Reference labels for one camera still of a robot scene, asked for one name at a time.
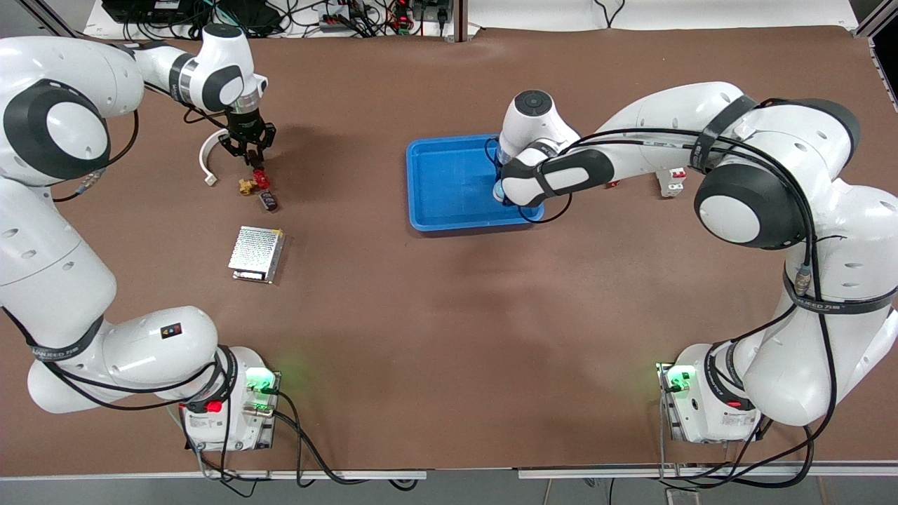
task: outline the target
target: white robotic arm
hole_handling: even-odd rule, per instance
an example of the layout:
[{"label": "white robotic arm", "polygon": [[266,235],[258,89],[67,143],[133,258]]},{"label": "white robotic arm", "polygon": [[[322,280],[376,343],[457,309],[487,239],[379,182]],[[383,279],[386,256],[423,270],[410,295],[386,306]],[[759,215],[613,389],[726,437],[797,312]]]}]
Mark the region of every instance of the white robotic arm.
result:
[{"label": "white robotic arm", "polygon": [[105,169],[105,118],[135,111],[145,84],[204,111],[226,110],[246,155],[261,138],[246,135],[265,135],[258,100],[267,80],[253,73],[242,32],[207,26],[195,57],[164,44],[4,39],[0,72],[0,306],[35,357],[35,403],[75,412],[155,393],[189,406],[186,427],[197,443],[220,447],[229,419],[228,447],[254,448],[263,419],[248,384],[266,381],[247,375],[267,375],[259,355],[218,346],[212,320],[193,306],[107,322],[115,278],[57,212],[49,187]]},{"label": "white robotic arm", "polygon": [[[524,92],[506,114],[497,199],[531,207],[688,166],[706,174],[694,207],[712,234],[748,247],[788,248],[776,310],[781,320],[739,341],[690,346],[671,369],[686,439],[747,439],[758,412],[796,426],[823,416],[831,388],[819,314],[826,314],[837,402],[891,349],[898,335],[898,313],[891,308],[898,286],[898,199],[838,179],[860,138],[857,120],[844,107],[813,99],[759,106],[731,84],[691,84],[636,101],[592,136],[571,140],[560,128],[533,128],[563,124],[553,104],[519,104],[535,93],[551,101],[545,93]],[[761,154],[794,179],[810,216]],[[806,256],[808,218],[816,233],[819,297]]]}]

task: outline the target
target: black label sticker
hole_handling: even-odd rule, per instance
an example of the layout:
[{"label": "black label sticker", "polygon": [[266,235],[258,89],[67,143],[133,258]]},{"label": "black label sticker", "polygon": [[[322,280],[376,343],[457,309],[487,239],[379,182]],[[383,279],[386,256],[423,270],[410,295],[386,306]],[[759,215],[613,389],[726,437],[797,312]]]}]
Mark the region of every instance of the black label sticker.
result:
[{"label": "black label sticker", "polygon": [[168,326],[165,326],[164,328],[160,328],[159,333],[162,334],[164,339],[173,337],[175,335],[180,335],[181,334],[180,323],[170,324]]}]

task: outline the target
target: gray floor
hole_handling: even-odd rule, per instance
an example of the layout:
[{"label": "gray floor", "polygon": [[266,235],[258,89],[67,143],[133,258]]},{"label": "gray floor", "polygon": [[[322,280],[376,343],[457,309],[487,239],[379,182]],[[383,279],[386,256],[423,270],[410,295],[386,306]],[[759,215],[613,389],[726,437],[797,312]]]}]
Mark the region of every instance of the gray floor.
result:
[{"label": "gray floor", "polygon": [[[808,477],[785,490],[754,489],[729,484],[701,493],[704,505],[894,505],[898,503],[898,479],[885,477]],[[608,485],[602,480],[594,488],[581,480],[555,480],[548,505],[608,503]],[[0,482],[4,505],[129,505],[177,504],[231,505],[238,503],[295,503],[309,505],[540,505],[546,481],[521,481],[511,471],[430,472],[413,492],[395,491],[386,482],[338,486],[317,482],[297,489],[292,482],[260,483],[255,495],[244,500],[218,483],[200,479],[135,479],[100,481]],[[615,505],[664,505],[665,489],[647,479],[617,479]]]}]

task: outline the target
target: white cable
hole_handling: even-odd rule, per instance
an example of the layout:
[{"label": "white cable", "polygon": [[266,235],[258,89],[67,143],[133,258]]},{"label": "white cable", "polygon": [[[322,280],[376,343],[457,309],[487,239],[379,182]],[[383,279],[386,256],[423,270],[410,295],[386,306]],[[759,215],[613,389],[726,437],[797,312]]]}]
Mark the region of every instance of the white cable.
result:
[{"label": "white cable", "polygon": [[206,142],[203,142],[203,146],[199,149],[199,168],[206,173],[206,184],[211,186],[218,181],[218,178],[214,173],[212,173],[208,169],[208,160],[209,153],[212,152],[212,149],[218,145],[218,137],[227,133],[226,129],[219,129],[217,132],[213,133],[206,139]]}]

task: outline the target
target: red electronic component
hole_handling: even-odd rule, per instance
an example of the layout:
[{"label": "red electronic component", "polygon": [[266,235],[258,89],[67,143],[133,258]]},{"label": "red electronic component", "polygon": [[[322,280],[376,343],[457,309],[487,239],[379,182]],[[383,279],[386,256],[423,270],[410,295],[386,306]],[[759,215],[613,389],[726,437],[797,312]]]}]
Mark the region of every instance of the red electronic component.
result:
[{"label": "red electronic component", "polygon": [[271,184],[268,176],[265,175],[265,171],[258,168],[252,171],[252,178],[256,180],[256,184],[259,186],[260,190],[268,189]]}]

